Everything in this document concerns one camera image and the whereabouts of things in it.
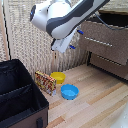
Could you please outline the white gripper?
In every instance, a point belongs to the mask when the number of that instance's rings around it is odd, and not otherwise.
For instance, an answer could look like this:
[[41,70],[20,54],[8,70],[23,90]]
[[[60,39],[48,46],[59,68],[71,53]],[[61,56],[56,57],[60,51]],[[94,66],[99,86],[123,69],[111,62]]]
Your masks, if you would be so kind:
[[[84,32],[82,30],[77,30],[77,32],[81,35],[84,34]],[[70,49],[76,49],[75,46],[73,45],[69,45],[69,43],[71,42],[71,39],[74,36],[74,32],[72,32],[70,35],[68,35],[66,38],[63,39],[54,39],[52,44],[51,44],[51,49],[53,51],[59,51],[61,53],[64,53],[66,51],[66,49],[69,48]]]

